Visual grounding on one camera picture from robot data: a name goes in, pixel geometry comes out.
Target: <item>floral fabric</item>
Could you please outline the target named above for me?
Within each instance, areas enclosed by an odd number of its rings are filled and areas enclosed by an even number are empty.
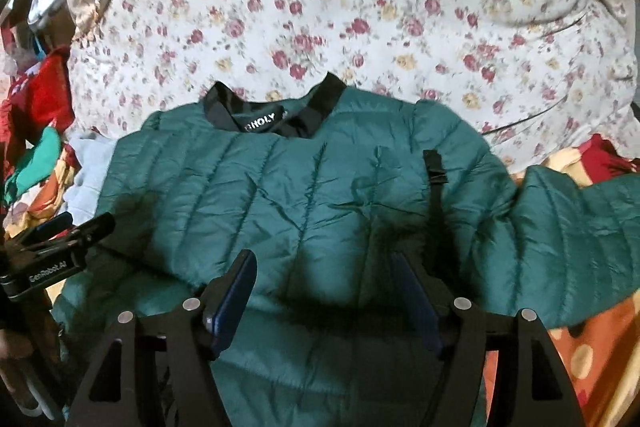
[[[595,0],[113,0],[70,60],[77,126],[110,137],[220,80],[299,97],[327,71],[449,105],[511,169],[594,131],[640,148],[636,63]]]

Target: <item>metal screw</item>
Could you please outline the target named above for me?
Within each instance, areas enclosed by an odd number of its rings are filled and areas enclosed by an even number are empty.
[[[120,315],[118,315],[118,322],[120,324],[126,324],[128,322],[131,322],[133,319],[133,313],[127,311],[127,312],[122,312]]]
[[[192,312],[197,310],[200,307],[200,299],[196,299],[195,297],[191,297],[182,303],[182,307],[188,312]]]
[[[520,314],[522,315],[523,319],[529,322],[533,322],[534,320],[536,320],[536,318],[538,318],[538,314],[535,311],[530,310],[529,308],[524,308],[520,312]]]
[[[453,301],[453,305],[459,310],[468,310],[469,308],[471,308],[471,301],[464,297],[456,297],[456,299]]]

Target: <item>green puffer jacket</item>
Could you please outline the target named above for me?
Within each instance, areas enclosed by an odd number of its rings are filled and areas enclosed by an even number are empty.
[[[121,311],[173,308],[248,248],[257,282],[212,365],[234,425],[418,425],[439,366],[402,320],[388,254],[401,237],[430,250],[429,149],[457,249],[438,265],[477,304],[552,328],[640,287],[640,176],[579,190],[532,167],[517,189],[448,108],[336,80],[271,104],[216,84],[121,139],[98,204],[116,231],[55,304],[70,338],[89,350]]]

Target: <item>jacket sleeve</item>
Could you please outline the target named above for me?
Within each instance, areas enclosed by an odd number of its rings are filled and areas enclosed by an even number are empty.
[[[530,167],[508,209],[478,228],[472,283],[485,309],[535,309],[547,328],[574,325],[640,287],[640,176],[578,188]]]

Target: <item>black strap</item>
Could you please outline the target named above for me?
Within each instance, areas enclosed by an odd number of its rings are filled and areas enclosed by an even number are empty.
[[[286,137],[311,138],[320,129],[346,88],[343,81],[332,73],[316,86],[306,107],[286,120],[273,125],[269,132]],[[233,118],[233,114],[260,112],[270,103],[245,102],[222,82],[216,82],[204,97],[204,112],[215,127],[228,131],[244,129]]]
[[[427,226],[431,232],[431,243],[428,245],[430,252],[424,258],[424,267],[430,275],[437,270],[435,265],[438,260],[451,263],[457,259],[456,246],[453,234],[447,225],[442,209],[442,188],[447,183],[447,174],[442,167],[440,154],[433,149],[422,151],[424,166],[429,177],[429,220]]]

